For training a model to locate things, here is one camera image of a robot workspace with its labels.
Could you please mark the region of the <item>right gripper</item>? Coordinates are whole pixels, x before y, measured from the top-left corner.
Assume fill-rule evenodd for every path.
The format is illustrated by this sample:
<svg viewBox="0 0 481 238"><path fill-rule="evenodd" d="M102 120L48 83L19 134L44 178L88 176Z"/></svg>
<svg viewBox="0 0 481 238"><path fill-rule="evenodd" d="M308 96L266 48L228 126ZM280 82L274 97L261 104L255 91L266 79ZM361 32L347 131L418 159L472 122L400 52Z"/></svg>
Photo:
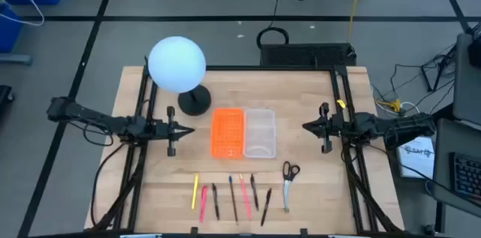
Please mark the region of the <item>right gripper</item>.
<svg viewBox="0 0 481 238"><path fill-rule="evenodd" d="M329 137L339 137L340 131L343 129L344 124L342 112L333 114L331 118L328 118L328 113L329 104L324 102L319 108L320 117L312 122L306 122L302 125L303 129L316 136L322 136L324 138L324 143L322 145L323 154L327 154L332 151L332 144Z"/></svg>

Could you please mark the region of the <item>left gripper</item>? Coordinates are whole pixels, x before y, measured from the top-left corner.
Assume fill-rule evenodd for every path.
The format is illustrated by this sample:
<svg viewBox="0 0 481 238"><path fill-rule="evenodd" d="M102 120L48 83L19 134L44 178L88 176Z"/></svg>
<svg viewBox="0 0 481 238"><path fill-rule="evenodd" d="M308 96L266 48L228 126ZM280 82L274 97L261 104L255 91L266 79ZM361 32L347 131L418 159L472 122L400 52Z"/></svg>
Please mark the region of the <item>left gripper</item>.
<svg viewBox="0 0 481 238"><path fill-rule="evenodd" d="M152 140L167 140L167 154L168 156L175 156L176 149L174 148L174 114L175 110L172 106L167 107L168 121L163 122L161 119L153 119L151 122L151 139ZM195 131L194 128L186 127L175 122L175 129L181 130L175 133L176 138L181 138L187 134Z"/></svg>

